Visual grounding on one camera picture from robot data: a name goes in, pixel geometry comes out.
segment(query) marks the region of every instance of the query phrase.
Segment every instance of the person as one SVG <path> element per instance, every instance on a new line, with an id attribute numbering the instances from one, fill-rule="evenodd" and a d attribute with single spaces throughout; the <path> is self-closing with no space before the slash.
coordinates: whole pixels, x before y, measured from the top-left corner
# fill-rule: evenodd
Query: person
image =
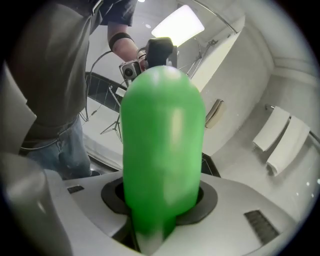
<path id="1" fill-rule="evenodd" d="M 36 115 L 21 154 L 63 179 L 91 176 L 79 112 L 86 105 L 89 36 L 107 26 L 110 49 L 125 62 L 138 47 L 127 34 L 137 0 L 53 0 L 27 23 L 10 71 Z"/>

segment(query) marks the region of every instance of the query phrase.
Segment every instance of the person's arm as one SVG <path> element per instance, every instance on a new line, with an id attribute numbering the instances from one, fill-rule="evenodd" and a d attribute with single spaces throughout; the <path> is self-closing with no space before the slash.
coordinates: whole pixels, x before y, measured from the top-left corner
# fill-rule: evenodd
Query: person's arm
<path id="1" fill-rule="evenodd" d="M 118 33 L 127 33 L 128 25 L 118 24 L 112 21 L 108 23 L 108 41 L 118 34 Z M 113 48 L 111 49 L 116 55 L 118 55 L 125 62 L 133 61 L 137 58 L 138 47 L 135 43 L 129 38 L 121 38 L 117 40 Z"/>

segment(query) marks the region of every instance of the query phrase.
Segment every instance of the camera lens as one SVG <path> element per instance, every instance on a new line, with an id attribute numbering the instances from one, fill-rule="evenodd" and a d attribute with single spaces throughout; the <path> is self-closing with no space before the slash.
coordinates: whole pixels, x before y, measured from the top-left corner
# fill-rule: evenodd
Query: camera lens
<path id="1" fill-rule="evenodd" d="M 124 71 L 124 74 L 127 76 L 127 77 L 131 77 L 134 73 L 132 72 L 132 70 L 130 68 L 127 68 L 125 71 Z"/>

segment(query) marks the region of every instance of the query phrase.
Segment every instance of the tripod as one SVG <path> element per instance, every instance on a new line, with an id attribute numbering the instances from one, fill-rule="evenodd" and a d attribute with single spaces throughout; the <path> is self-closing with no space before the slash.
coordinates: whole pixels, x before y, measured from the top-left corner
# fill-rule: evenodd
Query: tripod
<path id="1" fill-rule="evenodd" d="M 109 91 L 111 93 L 111 95 L 113 96 L 113 98 L 115 99 L 116 103 L 119 105 L 120 107 L 120 103 L 119 101 L 117 100 L 116 96 L 114 95 L 113 91 L 111 90 L 113 87 L 112 85 L 109 86 Z M 119 140 L 121 141 L 122 143 L 122 136 L 121 136 L 121 129 L 120 129 L 120 114 L 117 118 L 116 121 L 114 121 L 111 125 L 109 125 L 106 129 L 104 129 L 100 135 L 102 134 L 106 134 L 108 132 L 111 132 L 111 131 L 115 131 L 116 135 L 118 135 L 119 137 Z"/>

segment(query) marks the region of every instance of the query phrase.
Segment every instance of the black ring holder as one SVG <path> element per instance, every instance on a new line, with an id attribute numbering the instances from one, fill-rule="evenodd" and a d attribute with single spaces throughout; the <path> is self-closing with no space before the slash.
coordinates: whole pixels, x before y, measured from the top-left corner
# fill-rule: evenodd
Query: black ring holder
<path id="1" fill-rule="evenodd" d="M 131 215 L 131 209 L 125 203 L 123 178 L 107 183 L 101 191 L 104 203 L 116 214 Z M 200 181 L 196 205 L 176 217 L 176 225 L 183 226 L 200 222 L 216 207 L 218 194 L 209 184 Z"/>

